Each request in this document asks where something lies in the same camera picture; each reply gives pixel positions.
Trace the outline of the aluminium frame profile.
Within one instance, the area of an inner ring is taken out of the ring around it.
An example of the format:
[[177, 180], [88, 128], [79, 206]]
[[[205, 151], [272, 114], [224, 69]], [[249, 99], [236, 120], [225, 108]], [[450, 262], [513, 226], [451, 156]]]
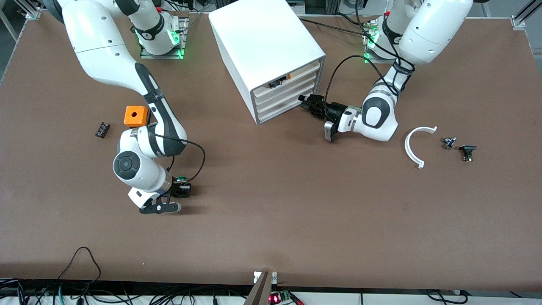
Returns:
[[24, 7], [26, 19], [37, 20], [41, 16], [43, 5], [39, 0], [20, 0], [20, 5]]
[[511, 17], [512, 26], [517, 31], [525, 27], [525, 21], [542, 8], [542, 0], [530, 0], [523, 8]]

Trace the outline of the circuit board with red LED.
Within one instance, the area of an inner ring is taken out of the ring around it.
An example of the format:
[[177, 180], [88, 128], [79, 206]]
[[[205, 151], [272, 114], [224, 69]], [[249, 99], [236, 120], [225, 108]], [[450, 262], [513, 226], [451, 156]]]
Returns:
[[290, 290], [281, 290], [271, 293], [269, 305], [305, 305], [300, 298], [296, 297]]

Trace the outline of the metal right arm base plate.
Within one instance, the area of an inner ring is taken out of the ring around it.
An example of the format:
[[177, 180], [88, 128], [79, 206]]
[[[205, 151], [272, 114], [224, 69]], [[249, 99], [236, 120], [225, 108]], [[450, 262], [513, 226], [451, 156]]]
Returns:
[[170, 16], [164, 29], [152, 41], [137, 34], [141, 58], [183, 59], [189, 21], [189, 17]]

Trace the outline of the white semicircular bracket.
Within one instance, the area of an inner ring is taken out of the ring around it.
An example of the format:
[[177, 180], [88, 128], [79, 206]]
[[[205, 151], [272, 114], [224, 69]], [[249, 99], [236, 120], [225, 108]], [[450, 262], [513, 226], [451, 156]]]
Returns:
[[408, 158], [410, 158], [410, 160], [412, 160], [412, 162], [414, 162], [415, 164], [418, 165], [418, 168], [419, 169], [422, 169], [424, 166], [425, 166], [425, 162], [424, 160], [418, 158], [415, 154], [414, 154], [414, 151], [412, 150], [412, 147], [411, 147], [411, 144], [410, 144], [410, 140], [412, 139], [412, 135], [414, 133], [418, 133], [418, 132], [424, 132], [424, 133], [429, 133], [429, 134], [434, 134], [436, 131], [437, 131], [438, 127], [417, 127], [415, 129], [412, 129], [412, 131], [410, 131], [410, 133], [405, 137], [405, 141], [404, 141], [404, 148], [405, 148], [405, 152], [408, 156]]

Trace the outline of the white control box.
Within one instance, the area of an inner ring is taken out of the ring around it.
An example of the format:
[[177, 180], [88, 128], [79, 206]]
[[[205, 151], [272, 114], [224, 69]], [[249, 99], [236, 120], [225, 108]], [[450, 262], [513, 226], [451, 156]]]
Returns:
[[274, 89], [267, 89], [265, 93], [255, 98], [256, 112], [263, 118], [281, 112], [283, 109], [295, 105], [299, 95], [313, 91], [315, 77], [293, 80]]

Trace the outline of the orange and black switch part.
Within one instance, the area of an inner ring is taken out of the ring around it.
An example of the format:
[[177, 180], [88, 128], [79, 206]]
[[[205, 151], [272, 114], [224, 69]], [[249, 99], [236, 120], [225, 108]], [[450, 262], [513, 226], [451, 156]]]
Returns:
[[281, 78], [278, 78], [278, 79], [276, 79], [276, 80], [274, 80], [274, 81], [268, 83], [268, 87], [269, 87], [270, 89], [276, 88], [276, 87], [282, 85], [283, 82], [289, 80], [291, 77], [292, 77], [291, 74], [288, 74], [288, 75], [285, 75], [285, 76], [283, 76], [283, 77], [281, 77]]

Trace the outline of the orange box with black base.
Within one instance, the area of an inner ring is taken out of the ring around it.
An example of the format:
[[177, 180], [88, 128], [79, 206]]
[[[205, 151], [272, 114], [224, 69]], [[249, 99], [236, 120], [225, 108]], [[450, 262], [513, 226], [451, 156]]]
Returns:
[[124, 125], [129, 128], [139, 128], [147, 125], [149, 110], [146, 106], [130, 105], [124, 112]]

